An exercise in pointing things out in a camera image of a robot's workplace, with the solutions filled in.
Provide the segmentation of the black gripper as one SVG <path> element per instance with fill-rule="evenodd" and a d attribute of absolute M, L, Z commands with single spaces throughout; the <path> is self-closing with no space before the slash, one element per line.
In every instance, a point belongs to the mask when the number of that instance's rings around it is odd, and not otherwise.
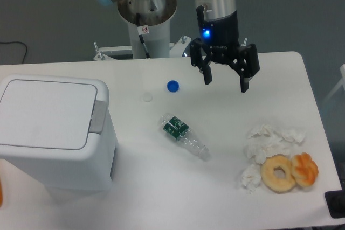
<path fill-rule="evenodd" d="M 240 46 L 237 12 L 219 19 L 207 20 L 204 6 L 196 8 L 200 37 L 190 42 L 193 67 L 203 74 L 204 83 L 212 82 L 210 62 L 229 65 L 240 77 L 240 90 L 249 89 L 249 81 L 260 70 L 255 44 Z"/>

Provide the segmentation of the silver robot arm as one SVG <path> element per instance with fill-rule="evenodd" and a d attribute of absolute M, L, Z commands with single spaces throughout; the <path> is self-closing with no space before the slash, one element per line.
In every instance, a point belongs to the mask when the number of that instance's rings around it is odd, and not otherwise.
<path fill-rule="evenodd" d="M 123 19 L 136 29 L 167 22 L 175 13 L 176 0 L 99 0 L 107 5 L 117 3 Z M 205 84 L 212 81 L 210 63 L 230 66 L 240 77 L 241 92 L 260 70 L 255 44 L 239 43 L 236 0 L 195 0 L 200 37 L 190 44 L 191 64 L 198 67 Z"/>

